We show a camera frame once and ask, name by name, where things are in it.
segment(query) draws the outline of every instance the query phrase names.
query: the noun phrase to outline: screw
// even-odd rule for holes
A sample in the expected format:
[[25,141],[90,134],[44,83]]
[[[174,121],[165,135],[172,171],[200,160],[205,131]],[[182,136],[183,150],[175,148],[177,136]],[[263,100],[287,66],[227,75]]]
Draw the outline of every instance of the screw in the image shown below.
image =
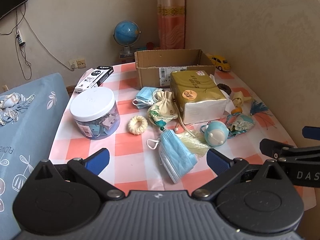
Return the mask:
[[108,190],[107,196],[110,198],[119,198],[123,195],[123,192],[119,189]]
[[210,195],[210,191],[204,188],[198,188],[196,189],[193,194],[197,197],[197,198],[201,198],[201,197],[208,197]]

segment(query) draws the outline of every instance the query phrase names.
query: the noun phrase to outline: checkered tablecloth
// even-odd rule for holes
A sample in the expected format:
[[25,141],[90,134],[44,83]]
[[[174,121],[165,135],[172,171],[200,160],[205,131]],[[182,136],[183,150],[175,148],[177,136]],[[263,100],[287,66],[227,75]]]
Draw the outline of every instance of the checkered tablecloth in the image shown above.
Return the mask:
[[[242,82],[233,72],[216,71],[217,83],[228,85],[233,92],[242,91],[244,96],[252,95],[260,101],[257,95]],[[110,152],[110,162],[99,175],[101,178],[123,190],[126,194],[135,190],[182,190],[189,193],[216,177],[216,174],[206,163],[206,157],[198,160],[194,168],[186,174],[180,182],[173,184],[168,173],[159,164],[159,153],[147,147],[147,139],[158,139],[159,128],[149,124],[141,135],[128,132],[127,124],[135,115],[147,117],[147,109],[137,109],[132,100],[138,93],[137,75],[134,63],[114,66],[114,73],[103,83],[104,87],[113,90],[121,117],[117,131],[102,140],[89,140],[79,131],[70,113],[70,104],[77,96],[70,98],[55,136],[49,159],[54,164],[66,163],[68,160],[81,157],[87,158],[101,148]],[[249,112],[250,104],[245,103],[244,112]],[[255,116],[255,127],[245,134],[241,134],[218,147],[217,150],[230,159],[245,158],[251,164],[262,164],[267,157],[259,150],[259,143],[263,138],[294,145],[294,142],[274,116]],[[173,129],[175,121],[171,121],[167,128]],[[316,205],[313,188],[296,187],[303,198],[305,210]]]

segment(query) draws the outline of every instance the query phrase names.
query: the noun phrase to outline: gold tissue package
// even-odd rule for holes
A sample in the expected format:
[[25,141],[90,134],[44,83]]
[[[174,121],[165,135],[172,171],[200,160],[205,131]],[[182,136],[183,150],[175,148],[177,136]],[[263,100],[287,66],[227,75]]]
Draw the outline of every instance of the gold tissue package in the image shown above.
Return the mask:
[[205,71],[172,72],[170,89],[184,124],[220,119],[226,108],[226,97]]

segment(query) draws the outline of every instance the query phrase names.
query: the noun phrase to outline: beige sachet bag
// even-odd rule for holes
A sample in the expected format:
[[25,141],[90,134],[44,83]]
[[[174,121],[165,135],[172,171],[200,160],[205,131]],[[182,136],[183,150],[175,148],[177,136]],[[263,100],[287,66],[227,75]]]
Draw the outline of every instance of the beige sachet bag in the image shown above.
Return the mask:
[[148,109],[148,118],[156,126],[165,127],[172,119],[178,118],[178,112],[172,102],[170,91],[158,91],[155,103]]

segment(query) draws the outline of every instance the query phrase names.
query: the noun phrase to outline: red object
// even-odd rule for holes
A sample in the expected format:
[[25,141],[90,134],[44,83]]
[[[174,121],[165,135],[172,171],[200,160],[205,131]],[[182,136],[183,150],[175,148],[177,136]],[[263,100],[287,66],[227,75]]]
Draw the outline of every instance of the red object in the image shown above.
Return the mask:
[[147,46],[147,50],[153,50],[153,48],[155,47],[155,45],[152,42],[148,42],[146,46]]

